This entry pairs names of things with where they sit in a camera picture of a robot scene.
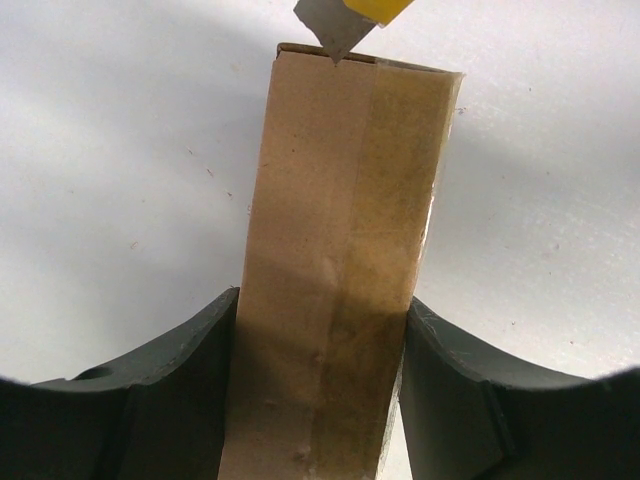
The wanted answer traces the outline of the brown cardboard express box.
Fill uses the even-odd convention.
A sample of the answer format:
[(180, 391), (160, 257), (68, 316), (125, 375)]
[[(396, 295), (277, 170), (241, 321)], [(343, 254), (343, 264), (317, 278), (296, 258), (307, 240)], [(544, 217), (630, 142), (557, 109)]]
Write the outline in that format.
[(372, 479), (458, 73), (281, 44), (226, 409), (224, 479)]

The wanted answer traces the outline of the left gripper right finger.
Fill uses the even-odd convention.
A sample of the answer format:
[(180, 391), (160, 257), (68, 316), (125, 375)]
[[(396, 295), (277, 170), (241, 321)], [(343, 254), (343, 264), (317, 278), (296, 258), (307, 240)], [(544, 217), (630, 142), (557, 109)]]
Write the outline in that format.
[(508, 354), (411, 302), (400, 406), (415, 479), (636, 479), (639, 370)]

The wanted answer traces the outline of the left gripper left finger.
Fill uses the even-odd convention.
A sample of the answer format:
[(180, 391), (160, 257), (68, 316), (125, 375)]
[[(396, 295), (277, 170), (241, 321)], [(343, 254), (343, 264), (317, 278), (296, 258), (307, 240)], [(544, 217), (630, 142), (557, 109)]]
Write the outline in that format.
[(2, 478), (217, 478), (238, 297), (71, 380), (2, 380)]

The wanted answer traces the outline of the yellow utility knife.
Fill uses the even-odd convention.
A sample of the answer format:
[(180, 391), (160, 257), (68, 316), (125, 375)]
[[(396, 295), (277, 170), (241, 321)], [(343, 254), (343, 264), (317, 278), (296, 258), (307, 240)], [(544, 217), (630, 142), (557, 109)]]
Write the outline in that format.
[(386, 26), (412, 0), (299, 0), (293, 11), (335, 62), (343, 60), (377, 26)]

